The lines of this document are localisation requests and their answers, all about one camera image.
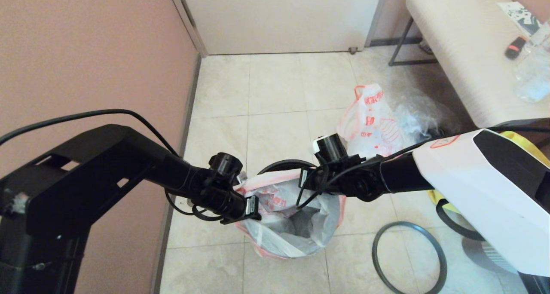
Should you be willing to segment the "black round trash bin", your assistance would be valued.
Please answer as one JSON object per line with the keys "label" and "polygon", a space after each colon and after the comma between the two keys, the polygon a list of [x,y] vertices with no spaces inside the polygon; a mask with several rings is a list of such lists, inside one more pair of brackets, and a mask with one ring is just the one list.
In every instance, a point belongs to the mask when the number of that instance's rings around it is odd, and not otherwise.
{"label": "black round trash bin", "polygon": [[268,172],[289,172],[300,175],[303,169],[315,169],[316,167],[315,164],[302,159],[284,159],[267,165],[261,169],[258,175]]}

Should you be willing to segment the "white red-printed bin liner bag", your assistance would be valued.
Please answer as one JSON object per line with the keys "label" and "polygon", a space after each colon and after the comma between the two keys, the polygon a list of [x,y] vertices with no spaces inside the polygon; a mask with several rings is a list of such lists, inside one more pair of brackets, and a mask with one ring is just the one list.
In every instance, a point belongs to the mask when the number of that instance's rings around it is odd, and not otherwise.
{"label": "white red-printed bin liner bag", "polygon": [[313,191],[298,198],[300,169],[261,173],[247,179],[235,190],[246,197],[259,198],[261,220],[247,219],[236,227],[247,235],[262,257],[294,259],[314,255],[324,249],[342,223],[344,196],[322,194],[297,209]]}

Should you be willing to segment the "white red plastic bag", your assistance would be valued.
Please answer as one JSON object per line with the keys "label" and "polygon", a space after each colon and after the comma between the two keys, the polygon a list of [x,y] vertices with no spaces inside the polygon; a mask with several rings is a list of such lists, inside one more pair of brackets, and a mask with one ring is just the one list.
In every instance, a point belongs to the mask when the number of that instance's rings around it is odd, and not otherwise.
{"label": "white red plastic bag", "polygon": [[354,95],[336,127],[348,155],[366,159],[388,157],[414,145],[379,84],[358,85]]}

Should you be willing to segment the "grey ribbed robot base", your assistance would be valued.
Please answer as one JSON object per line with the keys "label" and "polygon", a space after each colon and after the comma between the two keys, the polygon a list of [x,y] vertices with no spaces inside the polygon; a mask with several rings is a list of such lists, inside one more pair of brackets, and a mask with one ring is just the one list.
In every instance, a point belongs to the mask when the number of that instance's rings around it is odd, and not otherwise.
{"label": "grey ribbed robot base", "polygon": [[487,241],[462,238],[462,249],[476,265],[497,274],[517,275],[517,270]]}

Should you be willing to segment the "clear plastic bag with items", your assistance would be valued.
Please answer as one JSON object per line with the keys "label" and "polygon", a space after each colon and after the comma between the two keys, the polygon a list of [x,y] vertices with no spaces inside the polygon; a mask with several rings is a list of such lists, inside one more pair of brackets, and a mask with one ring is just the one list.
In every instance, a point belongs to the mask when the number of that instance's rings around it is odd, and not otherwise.
{"label": "clear plastic bag with items", "polygon": [[403,133],[415,143],[461,131],[454,112],[422,92],[402,96],[394,113]]}

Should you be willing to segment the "yellow fabric tote bag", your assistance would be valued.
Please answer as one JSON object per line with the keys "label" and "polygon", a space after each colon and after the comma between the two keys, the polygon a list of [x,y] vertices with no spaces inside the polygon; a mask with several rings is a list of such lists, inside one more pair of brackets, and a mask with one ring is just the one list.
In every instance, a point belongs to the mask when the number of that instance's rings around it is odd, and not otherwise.
{"label": "yellow fabric tote bag", "polygon": [[[503,137],[514,141],[517,145],[521,146],[532,156],[534,156],[536,159],[538,159],[540,162],[544,163],[544,165],[550,168],[550,159],[548,159],[548,157],[546,157],[546,155],[538,147],[536,147],[534,143],[529,141],[529,139],[523,137],[521,134],[512,131],[504,131],[500,134]],[[433,204],[438,204],[441,199],[444,199],[444,196],[440,192],[438,192],[438,190],[428,190],[427,194],[430,200],[432,200]]]}

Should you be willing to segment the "beige bench with metal legs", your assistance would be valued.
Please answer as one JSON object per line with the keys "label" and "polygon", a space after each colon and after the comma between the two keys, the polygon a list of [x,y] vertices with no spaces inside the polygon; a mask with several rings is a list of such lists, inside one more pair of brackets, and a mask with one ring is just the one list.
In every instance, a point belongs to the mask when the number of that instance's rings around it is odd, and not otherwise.
{"label": "beige bench with metal legs", "polygon": [[550,118],[550,98],[514,93],[507,46],[520,35],[499,3],[510,0],[405,0],[405,6],[477,127]]}

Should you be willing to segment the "black and orange marker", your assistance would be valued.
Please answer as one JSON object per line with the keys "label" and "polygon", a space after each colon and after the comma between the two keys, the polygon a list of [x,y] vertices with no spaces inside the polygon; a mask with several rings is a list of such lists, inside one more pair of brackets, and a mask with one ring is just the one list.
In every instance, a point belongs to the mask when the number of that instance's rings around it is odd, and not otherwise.
{"label": "black and orange marker", "polygon": [[507,59],[509,60],[515,60],[517,57],[519,57],[527,41],[528,41],[527,37],[518,36],[505,49],[505,53],[504,53],[505,57],[507,57]]}

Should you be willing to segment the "clear plastic water bottle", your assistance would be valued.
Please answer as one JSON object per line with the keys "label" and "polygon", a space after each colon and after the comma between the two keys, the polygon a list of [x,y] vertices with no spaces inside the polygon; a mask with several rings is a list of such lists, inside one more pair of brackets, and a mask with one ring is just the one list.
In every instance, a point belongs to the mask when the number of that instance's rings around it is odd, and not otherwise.
{"label": "clear plastic water bottle", "polygon": [[550,95],[550,19],[526,41],[514,75],[514,93],[522,101],[538,103]]}

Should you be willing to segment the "black and white printed paper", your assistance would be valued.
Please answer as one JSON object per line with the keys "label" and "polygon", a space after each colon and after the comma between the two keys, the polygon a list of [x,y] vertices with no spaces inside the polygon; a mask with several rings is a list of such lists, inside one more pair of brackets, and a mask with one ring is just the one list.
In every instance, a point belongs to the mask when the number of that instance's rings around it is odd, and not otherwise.
{"label": "black and white printed paper", "polygon": [[497,6],[503,10],[507,17],[514,22],[523,34],[532,36],[538,32],[540,22],[536,16],[520,2],[501,2],[497,3]]}

